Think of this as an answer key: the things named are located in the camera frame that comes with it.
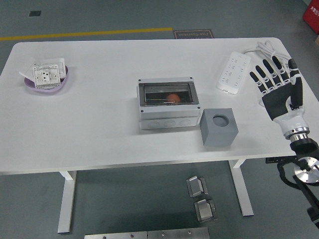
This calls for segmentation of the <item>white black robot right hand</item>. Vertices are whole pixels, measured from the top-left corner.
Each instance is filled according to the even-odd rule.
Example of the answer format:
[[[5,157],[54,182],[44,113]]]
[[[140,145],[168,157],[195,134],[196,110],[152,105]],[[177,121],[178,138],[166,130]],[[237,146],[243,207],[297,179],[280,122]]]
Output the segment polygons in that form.
[[[293,135],[309,134],[309,126],[304,120],[305,107],[303,104],[302,76],[293,59],[288,60],[286,69],[277,56],[272,56],[277,67],[274,70],[270,62],[263,60],[269,74],[257,65],[250,77],[257,84],[261,94],[261,105],[265,107],[270,119],[277,123],[286,139]]]

